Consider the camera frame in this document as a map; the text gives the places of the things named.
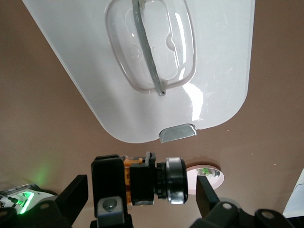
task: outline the green light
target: green light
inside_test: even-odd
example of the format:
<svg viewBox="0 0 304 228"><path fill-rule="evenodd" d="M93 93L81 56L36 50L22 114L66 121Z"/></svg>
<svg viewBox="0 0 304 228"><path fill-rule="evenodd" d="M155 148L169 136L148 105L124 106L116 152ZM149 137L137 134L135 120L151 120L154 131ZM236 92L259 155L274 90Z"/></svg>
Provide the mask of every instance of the green light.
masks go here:
<svg viewBox="0 0 304 228"><path fill-rule="evenodd" d="M203 168L202 171L203 171L203 173L205 175L209 175L210 174L209 169L207 169L207 168Z"/></svg>
<svg viewBox="0 0 304 228"><path fill-rule="evenodd" d="M31 200L33 199L33 197L34 197L34 193L33 193L33 192L28 192L28 191L27 191L27 193L29 193L28 201L25 203L25 205L24 205L24 207L22 208L20 214L23 214L23 213L27 210L30 201L31 201Z"/></svg>

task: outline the brown surface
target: brown surface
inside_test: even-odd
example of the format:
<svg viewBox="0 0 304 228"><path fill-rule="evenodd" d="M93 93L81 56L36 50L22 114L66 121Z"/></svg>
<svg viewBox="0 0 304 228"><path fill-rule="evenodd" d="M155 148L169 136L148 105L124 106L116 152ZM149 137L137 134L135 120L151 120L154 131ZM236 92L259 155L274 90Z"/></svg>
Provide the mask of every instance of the brown surface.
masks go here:
<svg viewBox="0 0 304 228"><path fill-rule="evenodd" d="M128 144L99 124L21 1L0 1L0 188L27 182L61 192L103 154L181 156L213 163L217 189L253 213L283 211L304 168L304 1L257 0L247 99L228 122L197 137ZM92 198L75 227L89 227ZM135 227L188 227L187 205L133 207Z"/></svg>

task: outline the metal screw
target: metal screw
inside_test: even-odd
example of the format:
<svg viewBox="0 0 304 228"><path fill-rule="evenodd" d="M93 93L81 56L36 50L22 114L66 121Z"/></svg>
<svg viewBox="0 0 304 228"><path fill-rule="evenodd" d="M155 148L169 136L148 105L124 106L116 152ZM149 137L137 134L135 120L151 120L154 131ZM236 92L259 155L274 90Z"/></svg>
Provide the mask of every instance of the metal screw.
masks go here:
<svg viewBox="0 0 304 228"><path fill-rule="evenodd" d="M48 203L44 203L40 206L40 209L43 210L45 208L48 208L49 207L49 204Z"/></svg>
<svg viewBox="0 0 304 228"><path fill-rule="evenodd" d="M103 208L107 211L107 212L111 212L113 211L117 206L117 201L113 198L111 199L106 199L103 203Z"/></svg>
<svg viewBox="0 0 304 228"><path fill-rule="evenodd" d="M267 219L274 219L275 216L270 211L262 211L262 215Z"/></svg>
<svg viewBox="0 0 304 228"><path fill-rule="evenodd" d="M230 210L230 209L232 209L232 206L228 203L223 203L223 208Z"/></svg>
<svg viewBox="0 0 304 228"><path fill-rule="evenodd" d="M5 210L3 212L0 212L0 217L6 216L8 214L8 212Z"/></svg>

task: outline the lens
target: lens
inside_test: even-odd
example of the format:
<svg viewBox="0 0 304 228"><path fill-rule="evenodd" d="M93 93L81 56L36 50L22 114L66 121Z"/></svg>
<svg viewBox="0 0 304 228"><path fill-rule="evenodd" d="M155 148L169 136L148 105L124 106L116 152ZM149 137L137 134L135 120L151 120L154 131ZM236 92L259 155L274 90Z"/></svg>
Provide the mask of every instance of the lens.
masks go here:
<svg viewBox="0 0 304 228"><path fill-rule="evenodd" d="M170 204L184 204L188 199L186 165L181 158L167 158L156 167L156 193Z"/></svg>

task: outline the transparent handle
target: transparent handle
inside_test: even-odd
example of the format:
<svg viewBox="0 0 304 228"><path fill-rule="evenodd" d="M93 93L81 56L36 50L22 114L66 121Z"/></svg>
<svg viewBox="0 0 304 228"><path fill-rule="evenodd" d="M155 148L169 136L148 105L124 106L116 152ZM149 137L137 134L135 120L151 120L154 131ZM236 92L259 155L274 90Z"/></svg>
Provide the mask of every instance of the transparent handle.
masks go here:
<svg viewBox="0 0 304 228"><path fill-rule="evenodd" d="M142 46L143 56L146 60L156 92L158 93L159 96L164 96L165 95L164 84L161 83L158 77L155 62L153 60L152 52L148 42L146 30L144 29L142 23L143 20L141 16L139 0L132 0L132 3L133 3L133 16L134 16L135 26L136 26L139 42Z"/></svg>

